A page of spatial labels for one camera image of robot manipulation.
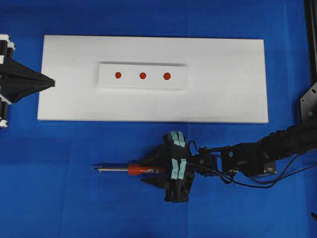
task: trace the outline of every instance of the white board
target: white board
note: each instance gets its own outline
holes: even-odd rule
[[[110,64],[182,68],[187,84],[105,87]],[[40,93],[40,120],[268,122],[263,40],[45,36],[42,73],[56,87]]]

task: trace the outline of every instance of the black cable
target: black cable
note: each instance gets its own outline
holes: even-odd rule
[[[207,168],[207,167],[203,167],[203,166],[199,166],[199,165],[195,165],[195,164],[190,164],[190,163],[187,163],[188,165],[192,165],[192,166],[196,166],[196,167],[199,167],[199,168],[203,168],[203,169],[206,169],[206,170],[210,170],[210,171],[213,171],[215,174],[221,176],[223,179],[226,179],[227,182],[233,182],[235,184],[238,184],[238,185],[241,185],[241,186],[244,186],[244,187],[252,187],[252,188],[271,188],[273,187],[274,185],[276,185],[276,183],[279,181],[280,178],[282,178],[286,172],[286,170],[289,168],[289,166],[298,158],[299,155],[296,155],[289,163],[288,165],[285,167],[285,169],[283,170],[283,172],[279,175],[279,177],[277,178],[276,181],[274,181],[271,185],[269,186],[256,186],[256,185],[250,185],[250,184],[246,184],[246,183],[241,183],[241,182],[238,182],[238,181],[235,181],[234,179],[230,179],[228,178],[227,176],[223,175],[222,173],[220,172],[217,172],[216,170],[214,169],[210,169],[210,168]]]
[[[286,175],[286,176],[282,177],[280,180],[285,179],[285,178],[287,178],[287,177],[290,177],[290,176],[292,176],[292,175],[298,174],[298,173],[303,172],[303,171],[305,171],[305,170],[309,170],[309,169],[311,169],[311,168],[313,168],[313,167],[315,167],[315,166],[317,166],[317,163],[316,163],[316,164],[313,164],[313,165],[311,165],[311,166],[308,166],[308,167],[306,167],[306,168],[303,168],[303,169],[301,169],[301,170],[297,170],[297,171],[295,171],[295,172],[292,172],[292,173],[290,173],[289,175]]]
[[[253,177],[249,177],[249,179],[251,179],[253,182],[256,182],[256,183],[260,183],[260,184],[271,184],[271,183],[275,183],[275,182],[278,182],[279,180],[282,179],[282,177],[284,176],[285,172],[287,171],[287,169],[292,165],[292,163],[299,157],[299,155],[296,155],[288,164],[287,166],[285,167],[285,169],[283,170],[283,172],[278,176],[277,179],[275,180],[272,180],[272,181],[259,181],[259,180],[256,180],[255,178]]]
[[[313,168],[313,167],[315,167],[315,166],[317,166],[317,163],[315,163],[315,164],[313,164],[313,165],[310,165],[310,166],[308,166],[308,167],[306,167],[306,168],[303,168],[303,169],[294,171],[294,172],[292,172],[292,173],[290,173],[290,174],[288,174],[288,175],[285,175],[285,176],[281,177],[278,181],[281,181],[281,180],[283,180],[283,179],[286,179],[286,178],[288,178],[288,177],[290,177],[290,176],[292,176],[292,175],[298,174],[298,173],[300,173],[300,172],[309,170],[309,169],[311,169],[311,168]],[[257,182],[257,183],[261,183],[261,184],[270,184],[270,183],[274,182],[274,180],[272,180],[272,181],[258,181],[258,180],[254,179],[254,178],[250,178],[250,179],[251,179],[253,182]]]
[[[190,151],[190,144],[191,144],[191,143],[194,144],[195,150],[199,153],[199,150],[198,150],[198,148],[197,148],[197,144],[196,144],[196,142],[195,142],[194,140],[189,141],[188,144],[187,144],[187,145],[188,145],[188,148],[189,148],[189,151]]]

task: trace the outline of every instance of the orange handle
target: orange handle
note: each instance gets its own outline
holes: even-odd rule
[[[140,167],[136,164],[130,164],[129,167],[130,175],[140,175],[140,174],[164,174],[164,167]]]

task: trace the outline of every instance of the blue table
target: blue table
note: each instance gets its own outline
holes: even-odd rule
[[[299,123],[311,81],[301,0],[2,0],[0,22],[14,59],[37,71],[45,34],[264,39],[269,113],[268,124],[37,121],[38,95],[29,96],[0,131],[1,237],[314,237],[316,170],[263,190],[197,175],[190,201],[172,204],[136,177],[90,169],[140,159],[171,130],[216,147]]]

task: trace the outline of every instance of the red dot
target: red dot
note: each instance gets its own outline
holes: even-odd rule
[[[115,73],[115,77],[116,78],[121,78],[121,73],[120,72]]]
[[[165,74],[163,75],[163,78],[164,78],[165,80],[169,80],[169,79],[170,79],[170,73],[165,73]]]
[[[140,78],[141,79],[145,79],[146,77],[147,77],[146,73],[144,73],[144,72],[140,73]]]

